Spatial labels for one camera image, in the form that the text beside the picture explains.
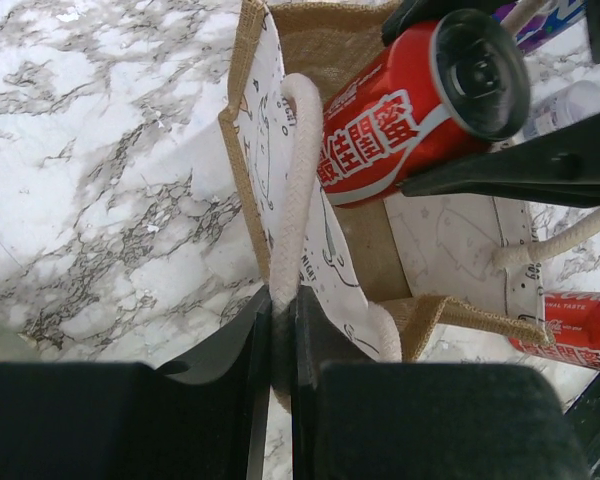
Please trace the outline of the red cola can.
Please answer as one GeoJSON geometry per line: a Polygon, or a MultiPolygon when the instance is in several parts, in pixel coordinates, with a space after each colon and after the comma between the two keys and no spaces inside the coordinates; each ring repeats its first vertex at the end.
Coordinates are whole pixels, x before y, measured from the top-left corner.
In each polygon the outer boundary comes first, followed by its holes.
{"type": "Polygon", "coordinates": [[[318,179],[352,207],[516,134],[530,81],[514,37],[477,9],[408,27],[324,106],[318,179]]]}
{"type": "Polygon", "coordinates": [[[545,326],[555,343],[511,338],[518,351],[600,371],[600,293],[552,292],[545,295],[545,326]]]}

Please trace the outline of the red cola can front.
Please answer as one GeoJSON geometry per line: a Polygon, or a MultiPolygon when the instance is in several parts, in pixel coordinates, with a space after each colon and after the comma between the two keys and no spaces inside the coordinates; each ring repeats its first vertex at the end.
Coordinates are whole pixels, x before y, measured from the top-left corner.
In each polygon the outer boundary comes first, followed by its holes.
{"type": "Polygon", "coordinates": [[[600,293],[552,292],[545,295],[545,326],[555,343],[511,338],[518,351],[600,371],[600,293]]]}

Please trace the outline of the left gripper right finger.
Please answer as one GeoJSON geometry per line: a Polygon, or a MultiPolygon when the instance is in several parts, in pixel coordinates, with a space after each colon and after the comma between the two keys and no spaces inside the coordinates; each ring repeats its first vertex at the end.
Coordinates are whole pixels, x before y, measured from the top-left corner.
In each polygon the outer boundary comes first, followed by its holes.
{"type": "Polygon", "coordinates": [[[512,364],[378,363],[314,291],[290,308],[297,479],[585,479],[558,397],[512,364]]]}

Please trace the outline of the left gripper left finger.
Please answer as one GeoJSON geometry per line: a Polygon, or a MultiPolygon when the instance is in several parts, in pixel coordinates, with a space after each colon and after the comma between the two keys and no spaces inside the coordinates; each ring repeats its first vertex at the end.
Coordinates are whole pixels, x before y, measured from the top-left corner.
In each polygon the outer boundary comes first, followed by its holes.
{"type": "Polygon", "coordinates": [[[0,362],[0,479],[258,479],[271,299],[141,362],[0,362]]]}

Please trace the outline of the purple Fanta can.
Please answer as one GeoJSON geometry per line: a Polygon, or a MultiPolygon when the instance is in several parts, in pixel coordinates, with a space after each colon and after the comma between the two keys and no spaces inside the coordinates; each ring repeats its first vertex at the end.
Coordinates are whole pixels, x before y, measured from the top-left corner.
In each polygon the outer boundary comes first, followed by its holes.
{"type": "Polygon", "coordinates": [[[563,33],[585,17],[586,1],[545,1],[516,36],[516,44],[524,55],[530,54],[563,33]]]}

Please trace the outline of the jute canvas tote bag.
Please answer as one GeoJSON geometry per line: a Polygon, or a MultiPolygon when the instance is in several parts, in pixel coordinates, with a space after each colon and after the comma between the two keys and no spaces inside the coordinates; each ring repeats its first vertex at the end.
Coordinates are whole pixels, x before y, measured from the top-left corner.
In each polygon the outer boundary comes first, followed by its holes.
{"type": "Polygon", "coordinates": [[[273,391],[291,401],[301,287],[366,358],[412,362],[440,324],[600,370],[563,341],[545,262],[600,232],[577,182],[600,115],[526,143],[531,84],[490,1],[246,1],[219,124],[273,302],[273,391]]]}

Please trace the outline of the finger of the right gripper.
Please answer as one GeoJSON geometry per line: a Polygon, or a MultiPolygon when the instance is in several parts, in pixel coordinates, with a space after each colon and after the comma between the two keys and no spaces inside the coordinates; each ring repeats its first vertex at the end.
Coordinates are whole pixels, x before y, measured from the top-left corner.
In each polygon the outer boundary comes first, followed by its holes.
{"type": "Polygon", "coordinates": [[[471,193],[538,203],[600,206],[600,113],[496,153],[472,155],[400,184],[406,197],[471,193]]]}
{"type": "Polygon", "coordinates": [[[393,43],[408,27],[441,19],[455,10],[470,8],[495,12],[495,0],[404,0],[382,25],[382,42],[393,43]]]}

